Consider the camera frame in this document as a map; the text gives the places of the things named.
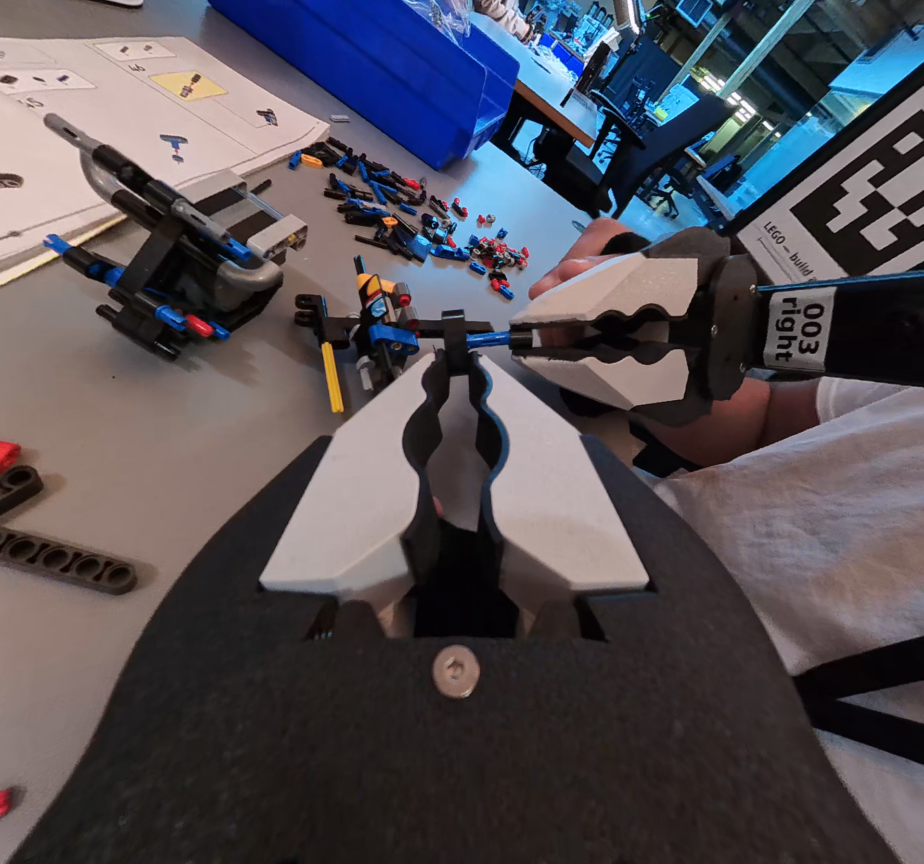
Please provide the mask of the background work table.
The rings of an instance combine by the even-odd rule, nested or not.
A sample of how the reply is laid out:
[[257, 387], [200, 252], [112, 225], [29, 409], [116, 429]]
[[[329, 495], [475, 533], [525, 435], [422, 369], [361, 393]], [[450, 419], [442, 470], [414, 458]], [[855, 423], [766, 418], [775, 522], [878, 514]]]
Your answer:
[[514, 94], [492, 144], [516, 158], [514, 138], [526, 120], [559, 130], [572, 142], [593, 146], [597, 134], [597, 105], [586, 96], [569, 93], [571, 84], [541, 64], [515, 37], [488, 16], [473, 13], [471, 28], [479, 30], [518, 62]]

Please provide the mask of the person's right hand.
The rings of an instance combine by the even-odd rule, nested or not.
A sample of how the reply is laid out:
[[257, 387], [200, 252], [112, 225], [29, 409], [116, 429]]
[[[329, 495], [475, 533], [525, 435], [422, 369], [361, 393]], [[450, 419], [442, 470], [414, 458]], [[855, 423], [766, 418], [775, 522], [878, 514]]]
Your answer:
[[535, 300], [604, 261], [618, 255], [635, 253], [651, 244], [650, 240], [613, 218], [596, 218], [589, 223], [559, 264], [530, 287], [528, 298]]

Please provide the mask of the person's right forearm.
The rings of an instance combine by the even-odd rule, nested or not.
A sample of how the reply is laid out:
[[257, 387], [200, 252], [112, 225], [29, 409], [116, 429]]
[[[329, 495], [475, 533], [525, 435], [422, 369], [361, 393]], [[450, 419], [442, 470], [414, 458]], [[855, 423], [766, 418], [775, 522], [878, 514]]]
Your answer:
[[712, 467], [773, 445], [820, 423], [819, 378], [795, 382], [744, 379], [730, 399], [713, 402], [710, 412], [682, 426], [661, 424], [630, 413], [677, 456], [698, 467]]

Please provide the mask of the black office chair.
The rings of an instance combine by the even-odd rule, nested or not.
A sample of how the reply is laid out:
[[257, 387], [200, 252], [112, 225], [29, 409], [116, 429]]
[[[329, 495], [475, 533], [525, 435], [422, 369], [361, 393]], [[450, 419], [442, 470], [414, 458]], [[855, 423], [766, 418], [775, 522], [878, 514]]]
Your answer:
[[616, 150], [606, 167], [597, 166], [574, 144], [564, 155], [548, 160], [543, 181], [574, 208], [594, 218], [617, 218], [646, 180], [657, 172], [664, 173], [688, 147], [717, 131], [732, 113], [725, 99], [706, 94], [695, 97], [694, 103], [673, 119], [638, 133], [603, 89], [595, 91], [593, 98], [605, 117], [595, 144], [602, 144], [609, 131], [619, 133]]

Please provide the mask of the black lego beam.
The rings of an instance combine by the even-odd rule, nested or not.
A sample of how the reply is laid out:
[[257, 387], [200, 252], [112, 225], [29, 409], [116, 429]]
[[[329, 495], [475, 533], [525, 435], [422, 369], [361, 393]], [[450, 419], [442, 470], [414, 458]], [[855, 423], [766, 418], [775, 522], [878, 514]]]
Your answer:
[[7, 527], [1, 528], [1, 564], [110, 596], [127, 594], [138, 583], [137, 570], [129, 562]]

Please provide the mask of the lego instruction booklet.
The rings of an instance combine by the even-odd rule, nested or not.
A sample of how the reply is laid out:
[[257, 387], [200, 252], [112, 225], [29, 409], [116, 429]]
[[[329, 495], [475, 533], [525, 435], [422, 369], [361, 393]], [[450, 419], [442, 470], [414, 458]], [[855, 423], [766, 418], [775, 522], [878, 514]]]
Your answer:
[[48, 114], [179, 190], [248, 176], [330, 131], [186, 38], [2, 38], [1, 51], [3, 271], [42, 254], [50, 233], [116, 216]]

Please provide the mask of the white sign with black marker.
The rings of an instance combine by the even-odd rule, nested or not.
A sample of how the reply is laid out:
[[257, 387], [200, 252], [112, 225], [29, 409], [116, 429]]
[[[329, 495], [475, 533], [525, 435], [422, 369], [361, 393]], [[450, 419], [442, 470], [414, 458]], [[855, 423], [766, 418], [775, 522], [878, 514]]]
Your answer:
[[923, 269], [923, 67], [722, 229], [775, 285]]

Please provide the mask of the pile of small lego parts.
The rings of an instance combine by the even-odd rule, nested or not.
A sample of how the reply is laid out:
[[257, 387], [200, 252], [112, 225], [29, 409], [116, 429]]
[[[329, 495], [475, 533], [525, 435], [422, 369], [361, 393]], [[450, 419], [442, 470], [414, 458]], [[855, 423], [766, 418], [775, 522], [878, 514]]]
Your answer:
[[434, 258], [465, 267], [493, 293], [514, 301], [509, 273], [528, 267], [529, 251], [508, 243], [508, 231], [496, 226], [495, 215], [477, 215], [475, 231], [463, 240], [458, 229], [469, 212], [459, 197], [446, 201], [428, 191], [425, 178], [404, 176], [337, 139], [297, 149], [287, 166], [325, 173], [322, 195], [356, 230], [355, 242], [418, 265]]

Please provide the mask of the person's grey shirt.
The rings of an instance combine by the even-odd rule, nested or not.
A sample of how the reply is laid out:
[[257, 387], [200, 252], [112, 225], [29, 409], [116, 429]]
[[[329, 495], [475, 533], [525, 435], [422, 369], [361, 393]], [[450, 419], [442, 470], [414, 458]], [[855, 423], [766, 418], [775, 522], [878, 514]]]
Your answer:
[[791, 675], [923, 632], [923, 390], [821, 378], [818, 426], [649, 485]]

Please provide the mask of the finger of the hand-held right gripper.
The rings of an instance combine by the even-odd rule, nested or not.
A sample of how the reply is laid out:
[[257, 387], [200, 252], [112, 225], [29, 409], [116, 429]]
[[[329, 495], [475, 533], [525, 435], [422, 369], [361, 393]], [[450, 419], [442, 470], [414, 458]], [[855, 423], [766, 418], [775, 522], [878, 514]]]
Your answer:
[[687, 317], [699, 287], [695, 257], [607, 256], [599, 264], [549, 289], [510, 320], [509, 329], [543, 336], [585, 336], [598, 324], [627, 326], [646, 316], [657, 322]]
[[510, 349], [531, 373], [615, 408], [677, 401], [687, 390], [687, 350], [661, 341], [581, 336], [546, 345], [512, 336]]

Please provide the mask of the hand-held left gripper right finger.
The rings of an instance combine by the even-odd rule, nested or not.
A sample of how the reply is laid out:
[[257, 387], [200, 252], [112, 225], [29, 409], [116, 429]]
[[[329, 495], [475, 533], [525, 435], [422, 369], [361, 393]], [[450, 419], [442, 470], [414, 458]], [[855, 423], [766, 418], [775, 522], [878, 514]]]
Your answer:
[[578, 614], [597, 596], [648, 593], [650, 575], [585, 437], [484, 354], [469, 357], [468, 398], [487, 475], [479, 492], [488, 579], [517, 610], [517, 637], [542, 611]]

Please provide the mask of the small black lego connector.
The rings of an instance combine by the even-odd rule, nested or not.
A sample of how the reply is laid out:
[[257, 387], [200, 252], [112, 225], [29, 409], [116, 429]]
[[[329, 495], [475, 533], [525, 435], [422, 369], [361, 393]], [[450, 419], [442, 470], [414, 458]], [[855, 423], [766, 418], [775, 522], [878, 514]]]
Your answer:
[[468, 322], [462, 309], [442, 312], [445, 363], [451, 377], [465, 375], [469, 369]]

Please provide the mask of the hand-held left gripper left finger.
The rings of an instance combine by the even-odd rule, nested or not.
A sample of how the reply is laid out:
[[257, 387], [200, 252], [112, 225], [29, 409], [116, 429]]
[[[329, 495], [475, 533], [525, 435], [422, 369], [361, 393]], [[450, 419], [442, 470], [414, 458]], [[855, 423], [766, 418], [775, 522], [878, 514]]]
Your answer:
[[261, 572], [265, 590], [358, 601], [387, 636], [412, 634], [410, 592], [439, 556], [427, 467], [448, 388], [445, 354], [422, 353], [337, 429]]

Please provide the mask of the small lego beam assembly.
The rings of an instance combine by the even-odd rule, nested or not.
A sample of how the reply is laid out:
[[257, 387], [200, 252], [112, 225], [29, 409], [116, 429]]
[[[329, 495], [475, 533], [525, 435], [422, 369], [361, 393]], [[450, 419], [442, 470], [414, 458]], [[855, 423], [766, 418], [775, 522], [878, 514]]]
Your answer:
[[[441, 319], [423, 319], [412, 305], [405, 282], [370, 273], [361, 255], [353, 259], [359, 310], [332, 316], [323, 295], [295, 296], [294, 323], [317, 339], [331, 412], [345, 411], [335, 353], [353, 348], [357, 372], [365, 391], [377, 394], [394, 383], [410, 359], [421, 350], [422, 339], [443, 339]], [[490, 323], [469, 321], [468, 334], [496, 332]]]

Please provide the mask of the grey black lego chassis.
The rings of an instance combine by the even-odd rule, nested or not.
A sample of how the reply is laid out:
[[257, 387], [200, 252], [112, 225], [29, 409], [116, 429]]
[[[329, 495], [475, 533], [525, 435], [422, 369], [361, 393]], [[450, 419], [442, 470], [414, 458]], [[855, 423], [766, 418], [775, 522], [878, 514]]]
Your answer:
[[48, 234], [42, 246], [87, 280], [105, 284], [111, 305], [96, 313], [152, 354], [175, 361], [194, 339], [226, 341], [260, 316], [283, 283], [289, 252], [307, 226], [282, 216], [235, 172], [180, 191], [114, 147], [50, 113], [44, 125], [79, 151], [90, 188], [148, 236], [117, 263]]

